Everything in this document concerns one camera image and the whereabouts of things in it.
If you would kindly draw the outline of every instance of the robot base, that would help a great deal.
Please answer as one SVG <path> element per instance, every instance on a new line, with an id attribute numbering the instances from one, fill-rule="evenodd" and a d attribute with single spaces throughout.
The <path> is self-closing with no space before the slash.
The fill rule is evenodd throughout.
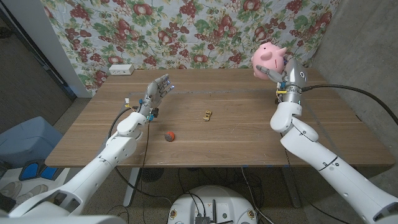
<path id="1" fill-rule="evenodd" d="M 192 189 L 190 193 L 203 201 L 206 217 L 203 217 L 203 205 L 199 198 L 192 195 L 198 211 L 192 197 L 184 194 L 172 205 L 168 224 L 257 223 L 257 216 L 250 202 L 229 188 L 206 185 Z"/>

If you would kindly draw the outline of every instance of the shoe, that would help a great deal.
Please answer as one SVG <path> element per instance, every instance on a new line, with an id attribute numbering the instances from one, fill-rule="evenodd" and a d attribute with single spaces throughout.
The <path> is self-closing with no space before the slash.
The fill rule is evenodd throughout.
<path id="1" fill-rule="evenodd" d="M 14 181 L 3 187 L 0 190 L 0 193 L 6 197 L 15 199 L 18 196 L 19 192 L 21 191 L 21 188 L 22 184 L 19 181 Z"/>
<path id="2" fill-rule="evenodd" d="M 24 203 L 26 200 L 30 199 L 33 196 L 36 196 L 38 194 L 44 193 L 49 189 L 47 185 L 40 184 L 36 187 L 34 187 L 30 192 L 27 192 L 26 194 L 20 195 L 16 198 L 16 205 L 20 205 Z"/>

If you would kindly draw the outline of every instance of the wooden table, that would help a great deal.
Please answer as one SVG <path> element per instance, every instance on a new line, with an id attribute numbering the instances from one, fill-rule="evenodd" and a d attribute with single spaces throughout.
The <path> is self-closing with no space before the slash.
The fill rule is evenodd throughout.
<path id="1" fill-rule="evenodd" d="M 88 103 L 46 160 L 51 167 L 83 167 L 91 161 L 120 112 L 124 98 L 137 105 L 149 82 L 170 74 L 175 89 L 150 123 L 146 167 L 262 167 L 287 164 L 280 135 L 269 121 L 277 105 L 275 83 L 253 77 L 251 69 L 136 70 L 111 76 Z M 326 84 L 308 69 L 308 84 Z M 354 166 L 390 166 L 393 156 L 332 89 L 303 94 L 302 121 L 320 142 Z M 203 117 L 212 110 L 210 121 Z M 175 133 L 167 142 L 164 134 Z M 121 166 L 140 167 L 145 135 L 136 152 Z M 290 155 L 293 166 L 307 166 Z"/>

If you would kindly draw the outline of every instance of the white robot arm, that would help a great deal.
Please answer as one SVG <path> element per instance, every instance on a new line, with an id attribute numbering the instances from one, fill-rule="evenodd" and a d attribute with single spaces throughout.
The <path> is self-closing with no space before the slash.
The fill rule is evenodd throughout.
<path id="1" fill-rule="evenodd" d="M 318 142 L 317 132 L 296 117 L 301 116 L 300 97 L 307 81 L 304 68 L 293 58 L 284 73 L 256 68 L 278 82 L 279 104 L 271 128 L 282 133 L 282 145 L 315 168 L 355 209 L 365 223 L 398 223 L 398 198 L 376 187 L 342 158 Z"/>
<path id="2" fill-rule="evenodd" d="M 118 124 L 118 130 L 108 139 L 106 147 L 96 158 L 65 185 L 28 199 L 13 210 L 9 217 L 79 215 L 109 173 L 134 153 L 137 141 L 142 136 L 140 128 L 147 123 L 152 109 L 158 107 L 162 98 L 173 90 L 174 86 L 169 85 L 168 74 L 150 83 L 138 111 Z"/>

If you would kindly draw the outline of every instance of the small ball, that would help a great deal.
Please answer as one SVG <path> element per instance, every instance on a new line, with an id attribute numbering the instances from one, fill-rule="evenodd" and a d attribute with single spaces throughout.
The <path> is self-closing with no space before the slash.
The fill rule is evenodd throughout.
<path id="1" fill-rule="evenodd" d="M 174 140 L 174 133 L 172 131 L 168 131 L 165 135 L 164 138 L 166 138 L 166 141 L 173 141 Z"/>

